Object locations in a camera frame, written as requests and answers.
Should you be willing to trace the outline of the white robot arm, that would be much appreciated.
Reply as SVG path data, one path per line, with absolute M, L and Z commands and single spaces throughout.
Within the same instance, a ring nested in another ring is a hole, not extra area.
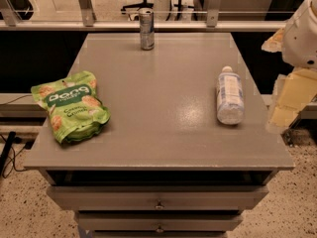
M 269 109 L 269 127 L 288 127 L 317 95 L 317 0 L 304 0 L 284 28 L 263 45 L 262 50 L 281 52 L 282 60 L 293 66 Z

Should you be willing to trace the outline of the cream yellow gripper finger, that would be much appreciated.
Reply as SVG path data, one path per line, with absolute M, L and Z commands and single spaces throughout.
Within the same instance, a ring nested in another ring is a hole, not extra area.
M 317 69 L 296 67 L 275 81 L 266 127 L 286 129 L 317 95 Z

